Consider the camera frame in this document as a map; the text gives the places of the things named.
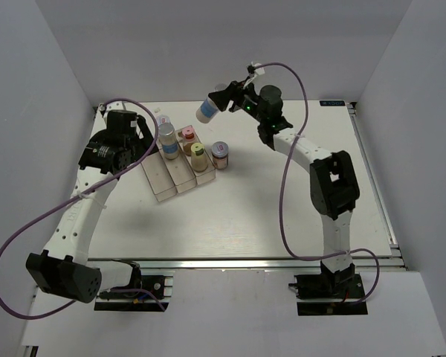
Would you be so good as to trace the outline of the silver lid jar blue label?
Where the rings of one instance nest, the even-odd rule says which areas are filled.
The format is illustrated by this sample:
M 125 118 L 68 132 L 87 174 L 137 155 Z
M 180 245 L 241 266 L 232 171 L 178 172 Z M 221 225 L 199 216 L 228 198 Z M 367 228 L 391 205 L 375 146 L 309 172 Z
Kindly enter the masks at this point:
M 209 123 L 218 113 L 216 104 L 207 97 L 197 109 L 195 116 L 200 123 Z

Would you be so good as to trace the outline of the pink cap spice bottle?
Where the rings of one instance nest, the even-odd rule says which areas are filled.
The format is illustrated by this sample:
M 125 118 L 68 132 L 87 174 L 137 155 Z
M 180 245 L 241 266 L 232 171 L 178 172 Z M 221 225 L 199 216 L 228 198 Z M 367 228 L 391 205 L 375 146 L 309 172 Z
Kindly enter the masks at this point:
M 187 126 L 181 130 L 183 151 L 186 155 L 191 156 L 191 146 L 198 142 L 195 130 L 192 126 Z

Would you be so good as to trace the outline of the yellow cap white bottle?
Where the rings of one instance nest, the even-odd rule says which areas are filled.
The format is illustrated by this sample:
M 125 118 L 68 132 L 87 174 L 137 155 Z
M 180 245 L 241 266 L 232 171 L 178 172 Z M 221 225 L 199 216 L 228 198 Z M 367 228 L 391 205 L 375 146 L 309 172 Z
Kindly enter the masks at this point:
M 196 172 L 203 172 L 208 168 L 208 161 L 204 145 L 202 143 L 194 143 L 191 148 L 191 167 Z

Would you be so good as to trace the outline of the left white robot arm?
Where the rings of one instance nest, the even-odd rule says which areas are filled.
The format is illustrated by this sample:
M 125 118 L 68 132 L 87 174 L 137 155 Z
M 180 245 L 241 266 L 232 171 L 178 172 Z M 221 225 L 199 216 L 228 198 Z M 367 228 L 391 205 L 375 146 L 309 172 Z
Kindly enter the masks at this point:
M 117 185 L 117 174 L 144 153 L 155 153 L 152 142 L 141 115 L 127 110 L 108 112 L 105 128 L 91 136 L 79 159 L 74 202 L 66 206 L 42 252 L 27 258 L 26 269 L 44 293 L 90 303 L 111 289 L 127 297 L 141 291 L 137 263 L 113 260 L 94 266 L 88 252 L 106 201 Z

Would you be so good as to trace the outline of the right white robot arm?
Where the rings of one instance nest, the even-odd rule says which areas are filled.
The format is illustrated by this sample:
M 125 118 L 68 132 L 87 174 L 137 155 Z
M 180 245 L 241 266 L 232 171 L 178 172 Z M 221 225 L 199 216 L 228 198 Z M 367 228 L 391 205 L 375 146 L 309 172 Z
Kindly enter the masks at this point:
M 301 299 L 344 298 L 355 279 L 350 256 L 350 221 L 360 189 L 349 153 L 330 152 L 297 134 L 282 113 L 282 92 L 273 85 L 255 91 L 233 81 L 209 93 L 220 112 L 241 109 L 258 122 L 259 138 L 309 174 L 310 199 L 323 225 L 319 274 L 300 275 L 293 287 Z

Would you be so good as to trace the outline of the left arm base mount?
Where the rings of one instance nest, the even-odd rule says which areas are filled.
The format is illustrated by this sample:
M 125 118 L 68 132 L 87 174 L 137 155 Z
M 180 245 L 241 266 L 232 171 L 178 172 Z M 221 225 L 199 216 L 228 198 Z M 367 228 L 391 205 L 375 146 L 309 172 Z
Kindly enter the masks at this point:
M 172 276 L 147 274 L 129 260 L 89 262 L 101 273 L 95 295 L 95 311 L 163 312 L 172 294 Z

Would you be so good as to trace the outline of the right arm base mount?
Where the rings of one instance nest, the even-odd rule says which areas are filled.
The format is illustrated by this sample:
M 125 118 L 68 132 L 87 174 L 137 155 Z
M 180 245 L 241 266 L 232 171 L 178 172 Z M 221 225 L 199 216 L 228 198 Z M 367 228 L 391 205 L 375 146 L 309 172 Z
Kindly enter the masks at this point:
M 299 316 L 368 314 L 362 279 L 354 264 L 336 272 L 321 264 L 320 273 L 298 274 L 288 288 L 296 295 Z

